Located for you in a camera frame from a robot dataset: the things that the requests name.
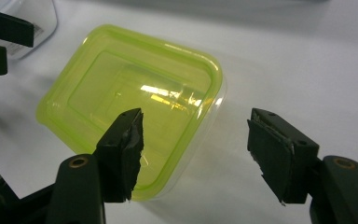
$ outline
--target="white surface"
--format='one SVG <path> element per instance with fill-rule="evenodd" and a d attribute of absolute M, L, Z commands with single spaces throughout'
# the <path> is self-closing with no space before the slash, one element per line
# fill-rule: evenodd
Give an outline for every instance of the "white surface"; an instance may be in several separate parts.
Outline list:
<path fill-rule="evenodd" d="M 252 107 L 358 161 L 358 1 L 54 1 L 59 26 L 0 77 L 0 173 L 23 197 L 73 155 L 34 111 L 94 27 L 112 23 L 214 55 L 227 98 L 165 198 L 107 204 L 107 223 L 310 223 L 309 202 L 281 206 L 246 150 Z"/>

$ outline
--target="container lid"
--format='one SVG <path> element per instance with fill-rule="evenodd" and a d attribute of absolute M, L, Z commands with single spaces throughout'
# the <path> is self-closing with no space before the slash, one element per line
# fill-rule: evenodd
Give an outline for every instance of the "container lid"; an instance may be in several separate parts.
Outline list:
<path fill-rule="evenodd" d="M 92 153 L 123 111 L 142 108 L 145 148 L 132 193 L 158 194 L 222 85 L 210 55 L 112 25 L 93 30 L 36 116 L 75 153 Z"/>

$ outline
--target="bolt hole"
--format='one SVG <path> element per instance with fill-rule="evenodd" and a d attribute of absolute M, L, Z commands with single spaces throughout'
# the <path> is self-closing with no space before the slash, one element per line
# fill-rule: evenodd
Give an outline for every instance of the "bolt hole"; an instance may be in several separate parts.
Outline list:
<path fill-rule="evenodd" d="M 69 166 L 72 168 L 78 168 L 86 165 L 87 162 L 89 162 L 89 160 L 86 157 L 77 157 L 69 162 Z"/>
<path fill-rule="evenodd" d="M 306 146 L 307 145 L 307 142 L 306 141 L 298 141 L 298 143 L 301 145 L 301 146 Z"/>
<path fill-rule="evenodd" d="M 352 161 L 341 159 L 341 158 L 335 158 L 334 162 L 339 167 L 348 169 L 348 170 L 353 170 L 356 167 Z"/>

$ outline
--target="clear plastic container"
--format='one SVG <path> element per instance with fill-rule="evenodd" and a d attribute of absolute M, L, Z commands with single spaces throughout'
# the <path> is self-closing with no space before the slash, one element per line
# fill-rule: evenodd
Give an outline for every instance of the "clear plastic container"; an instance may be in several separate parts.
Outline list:
<path fill-rule="evenodd" d="M 41 44 L 57 27 L 57 16 L 52 0 L 0 0 L 0 12 L 26 20 L 34 25 L 34 47 L 0 40 L 7 48 L 9 59 L 19 59 Z"/>
<path fill-rule="evenodd" d="M 123 111 L 144 112 L 145 148 L 132 198 L 174 183 L 226 93 L 208 54 L 112 25 L 85 39 L 41 100 L 36 116 L 76 153 L 92 153 Z"/>

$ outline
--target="screw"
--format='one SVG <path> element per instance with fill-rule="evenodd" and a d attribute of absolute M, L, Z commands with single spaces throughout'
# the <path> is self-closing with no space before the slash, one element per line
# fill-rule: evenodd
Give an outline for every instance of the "screw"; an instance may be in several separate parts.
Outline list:
<path fill-rule="evenodd" d="M 337 166 L 339 166 L 343 169 L 347 169 L 347 170 L 353 170 L 354 168 L 356 168 L 356 165 L 354 164 L 353 161 L 343 159 L 343 158 L 335 158 L 334 163 Z"/>

